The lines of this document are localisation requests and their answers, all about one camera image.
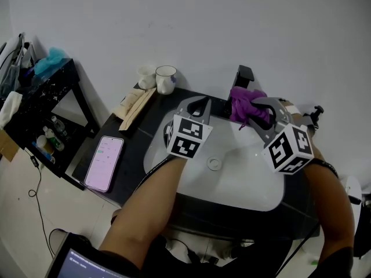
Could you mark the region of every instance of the person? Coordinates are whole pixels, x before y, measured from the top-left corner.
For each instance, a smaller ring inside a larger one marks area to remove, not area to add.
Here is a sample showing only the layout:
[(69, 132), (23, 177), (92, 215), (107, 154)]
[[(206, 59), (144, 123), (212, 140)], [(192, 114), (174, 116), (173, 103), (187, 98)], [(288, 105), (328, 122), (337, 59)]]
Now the person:
[[(314, 147), (317, 159), (324, 158)], [(266, 242), (247, 247), (246, 253), (224, 267), (186, 264), (171, 255), (159, 235), (168, 223), (180, 176), (186, 165), (175, 158), (158, 169), (129, 198), (114, 219), (99, 250), (121, 263), (122, 274), (275, 277), (286, 258), (291, 242)], [(354, 218), (348, 196), (335, 174), (320, 164), (304, 167), (310, 184), (325, 242), (315, 277), (350, 277), (353, 262)]]

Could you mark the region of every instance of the pink phone screen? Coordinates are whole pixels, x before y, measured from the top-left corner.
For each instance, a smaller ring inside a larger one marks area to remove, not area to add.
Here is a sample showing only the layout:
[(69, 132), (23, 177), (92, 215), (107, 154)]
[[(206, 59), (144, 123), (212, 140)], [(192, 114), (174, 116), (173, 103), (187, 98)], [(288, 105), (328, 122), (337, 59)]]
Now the pink phone screen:
[(90, 164), (85, 185), (107, 191), (120, 154), (123, 139), (103, 136)]

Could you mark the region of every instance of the black side table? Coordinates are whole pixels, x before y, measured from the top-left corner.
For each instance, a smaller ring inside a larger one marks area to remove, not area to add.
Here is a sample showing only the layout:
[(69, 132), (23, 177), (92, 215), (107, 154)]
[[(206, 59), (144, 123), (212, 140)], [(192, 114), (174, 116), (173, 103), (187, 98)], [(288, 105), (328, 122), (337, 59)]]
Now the black side table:
[[(17, 90), (23, 94), (22, 103), (18, 112), (5, 126), (4, 130), (20, 148), (27, 147), (55, 175), (84, 190), (85, 187), (82, 184), (66, 174), (66, 169), (85, 138), (94, 138), (100, 128), (86, 103), (79, 81), (80, 78), (71, 58), (64, 58), (58, 64), (49, 67), (41, 75), (34, 76), (32, 87), (26, 90), (26, 94), (24, 94), (24, 87)], [(53, 156), (56, 161), (53, 164), (32, 145), (32, 142), (36, 142), (37, 137), (44, 134), (43, 126), (52, 129), (58, 136), (51, 121), (51, 117), (55, 114), (51, 111), (70, 90), (74, 93), (88, 123), (83, 127), (56, 115), (65, 124), (66, 131), (71, 139), (69, 141), (61, 139), (65, 147), (61, 152), (55, 150)]]

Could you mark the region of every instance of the purple cloth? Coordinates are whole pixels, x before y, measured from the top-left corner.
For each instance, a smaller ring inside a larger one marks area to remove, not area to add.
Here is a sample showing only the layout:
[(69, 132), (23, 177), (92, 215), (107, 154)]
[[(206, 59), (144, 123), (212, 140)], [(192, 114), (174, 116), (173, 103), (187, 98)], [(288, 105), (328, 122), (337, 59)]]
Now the purple cloth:
[(269, 122), (269, 110), (258, 109), (250, 103), (256, 98), (266, 96), (267, 94), (265, 92), (259, 90), (250, 91), (239, 86), (233, 87), (231, 89), (232, 114), (230, 120), (233, 122), (242, 122), (243, 125), (241, 128), (249, 123), (248, 115), (258, 116), (264, 121)]

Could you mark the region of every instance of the sink drain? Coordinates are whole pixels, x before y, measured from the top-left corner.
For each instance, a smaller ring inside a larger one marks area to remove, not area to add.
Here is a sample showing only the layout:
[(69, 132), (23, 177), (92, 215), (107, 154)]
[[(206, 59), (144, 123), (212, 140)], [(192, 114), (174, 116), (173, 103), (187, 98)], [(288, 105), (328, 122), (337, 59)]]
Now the sink drain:
[(218, 171), (221, 169), (221, 159), (212, 156), (211, 158), (208, 158), (208, 167), (212, 171)]

